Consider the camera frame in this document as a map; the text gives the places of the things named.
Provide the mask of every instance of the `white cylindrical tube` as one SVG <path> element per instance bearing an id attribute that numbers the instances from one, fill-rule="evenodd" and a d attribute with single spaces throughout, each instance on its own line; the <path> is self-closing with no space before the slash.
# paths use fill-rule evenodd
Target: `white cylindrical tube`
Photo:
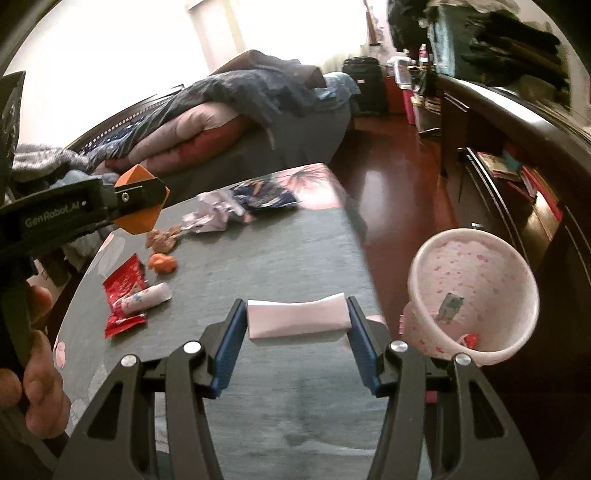
<path id="1" fill-rule="evenodd" d="M 128 297 L 123 297 L 113 304 L 113 312 L 119 317 L 127 317 L 132 313 L 150 309 L 170 300 L 172 293 L 167 283 L 159 283 Z"/>

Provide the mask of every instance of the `metal screw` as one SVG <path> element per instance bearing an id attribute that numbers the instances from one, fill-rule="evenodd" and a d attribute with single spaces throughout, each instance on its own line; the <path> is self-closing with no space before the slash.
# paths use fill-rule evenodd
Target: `metal screw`
<path id="1" fill-rule="evenodd" d="M 408 344 L 402 340 L 394 340 L 390 343 L 390 348 L 398 353 L 404 353 L 408 350 Z"/>
<path id="2" fill-rule="evenodd" d="M 187 342 L 183 345 L 183 350 L 185 350 L 185 353 L 197 353 L 201 350 L 201 343 L 195 341 Z"/>
<path id="3" fill-rule="evenodd" d="M 457 364 L 463 365 L 465 367 L 466 365 L 470 365 L 471 362 L 472 362 L 472 360 L 465 353 L 459 353 L 456 355 L 456 363 Z"/>
<path id="4" fill-rule="evenodd" d="M 125 355 L 121 359 L 121 365 L 124 367 L 132 367 L 138 362 L 138 358 L 135 355 Z"/>

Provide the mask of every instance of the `desk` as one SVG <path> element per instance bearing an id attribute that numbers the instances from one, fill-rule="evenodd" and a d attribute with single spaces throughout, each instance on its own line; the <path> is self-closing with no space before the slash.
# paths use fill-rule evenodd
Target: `desk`
<path id="1" fill-rule="evenodd" d="M 542 478 L 589 477 L 591 442 L 591 144 L 498 90 L 444 75 L 441 174 L 459 226 L 500 236 L 530 262 L 540 318 L 509 361 L 483 368 L 519 427 Z M 474 152 L 500 155 L 505 140 L 528 154 L 555 189 L 563 218 L 551 241 L 522 215 Z"/>
<path id="2" fill-rule="evenodd" d="M 93 260 L 59 333 L 66 344 L 61 371 L 72 399 L 68 432 L 116 362 L 167 356 L 223 320 L 234 299 L 310 301 L 344 291 L 368 315 L 380 309 L 340 186 L 325 166 L 282 173 L 302 208 L 263 214 L 226 232 L 184 238 L 167 277 L 173 298 L 148 313 L 146 326 L 104 340 L 109 307 L 103 280 L 133 253 L 146 261 L 144 235 L 119 230 Z M 162 211 L 156 228 L 179 223 L 194 210 L 187 200 Z M 157 282 L 152 271 L 150 284 Z M 230 387 L 206 401 L 207 416 L 226 480 L 366 478 L 386 399 L 362 385 L 351 351 L 333 343 L 256 347 L 245 339 Z M 164 402 L 157 399 L 157 447 L 166 451 Z M 420 478 L 430 478 L 428 466 Z"/>

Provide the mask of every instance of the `brown snack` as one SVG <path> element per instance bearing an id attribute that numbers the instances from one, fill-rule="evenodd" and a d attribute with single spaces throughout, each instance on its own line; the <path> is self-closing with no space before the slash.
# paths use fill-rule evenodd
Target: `brown snack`
<path id="1" fill-rule="evenodd" d="M 155 253 L 167 254 L 171 252 L 177 243 L 177 237 L 181 232 L 180 225 L 174 225 L 164 232 L 152 230 L 146 233 L 146 248 L 152 248 Z"/>

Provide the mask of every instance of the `blue blanket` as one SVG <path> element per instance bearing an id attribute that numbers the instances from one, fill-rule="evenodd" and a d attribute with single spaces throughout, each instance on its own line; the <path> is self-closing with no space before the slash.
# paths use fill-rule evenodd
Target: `blue blanket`
<path id="1" fill-rule="evenodd" d="M 349 95 L 336 95 L 334 87 L 310 90 L 274 70 L 235 70 L 211 75 L 147 114 L 122 138 L 112 139 L 96 147 L 88 156 L 92 168 L 107 158 L 125 157 L 138 142 L 158 127 L 204 102 L 225 103 L 263 127 L 268 127 L 282 111 L 304 116 L 310 112 L 336 109 L 348 98 Z"/>

